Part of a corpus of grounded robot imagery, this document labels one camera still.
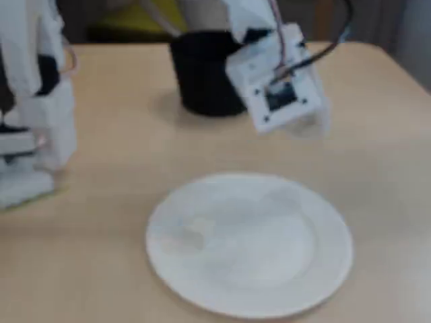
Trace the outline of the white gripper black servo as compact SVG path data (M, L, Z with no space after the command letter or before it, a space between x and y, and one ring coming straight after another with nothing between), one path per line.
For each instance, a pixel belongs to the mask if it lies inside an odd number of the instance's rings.
M238 43L243 43L251 29L273 30L280 35L280 12L277 1L273 0L225 0L230 32ZM325 136L331 128L331 103L325 94L323 83L315 65L310 68L310 76L321 99L320 106L306 119L306 137Z

